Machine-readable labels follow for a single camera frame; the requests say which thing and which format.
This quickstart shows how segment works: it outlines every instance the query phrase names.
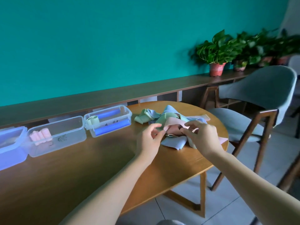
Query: left hand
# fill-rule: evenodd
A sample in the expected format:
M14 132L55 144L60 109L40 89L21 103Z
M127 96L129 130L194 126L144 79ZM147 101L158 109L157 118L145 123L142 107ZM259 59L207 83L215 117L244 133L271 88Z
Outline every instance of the left hand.
M155 158L160 142L166 133L164 130L159 132L156 127L161 127L161 124L151 124L137 136L136 156L143 160L147 166L149 166Z

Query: chair seat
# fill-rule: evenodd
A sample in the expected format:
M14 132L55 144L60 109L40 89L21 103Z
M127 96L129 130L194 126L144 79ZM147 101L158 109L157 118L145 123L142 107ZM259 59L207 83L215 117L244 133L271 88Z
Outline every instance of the chair seat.
M250 118L226 108L214 108L209 110L209 112L224 124L228 131L229 141L238 142L251 122ZM257 125L247 142L260 141L263 130L263 126Z

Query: plant pot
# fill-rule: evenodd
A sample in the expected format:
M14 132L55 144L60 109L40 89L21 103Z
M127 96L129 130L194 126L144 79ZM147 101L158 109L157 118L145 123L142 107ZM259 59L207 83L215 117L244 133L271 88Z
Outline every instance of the plant pot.
M290 57L290 55L286 55L276 59L276 65L287 65L287 62L290 59Z
M221 76L223 73L223 69L226 63L219 64L219 63L212 63L209 64L209 75L210 76Z
M259 67L265 67L265 66L269 66L270 62L272 61L273 57L272 56L268 56L268 57L263 57L260 62L258 63Z
M236 60L233 65L234 71L244 71L247 63L248 62L244 60Z

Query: round wooden table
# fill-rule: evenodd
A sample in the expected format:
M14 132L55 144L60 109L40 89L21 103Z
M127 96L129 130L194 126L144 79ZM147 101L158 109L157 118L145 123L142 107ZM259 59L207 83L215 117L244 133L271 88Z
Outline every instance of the round wooden table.
M209 124L217 127L220 137L228 138L223 124L208 111L181 102L156 101L128 106L132 123L121 130L26 161L0 171L1 224L58 224L91 193L113 177L129 162L136 148L136 135L148 124L134 121L142 109L163 112L173 106L185 116L207 114ZM222 144L227 150L228 141ZM213 165L198 150L184 146L160 146L152 164L145 170L130 194L122 214L154 197L167 197L204 216L206 170ZM176 185L196 176L201 178L201 204L172 192Z

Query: white wall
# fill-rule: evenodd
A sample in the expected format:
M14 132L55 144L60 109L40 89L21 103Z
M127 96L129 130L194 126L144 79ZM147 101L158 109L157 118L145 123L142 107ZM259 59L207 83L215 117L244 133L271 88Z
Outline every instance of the white wall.
M280 32L283 28L287 30L288 35L300 34L300 0L289 0Z

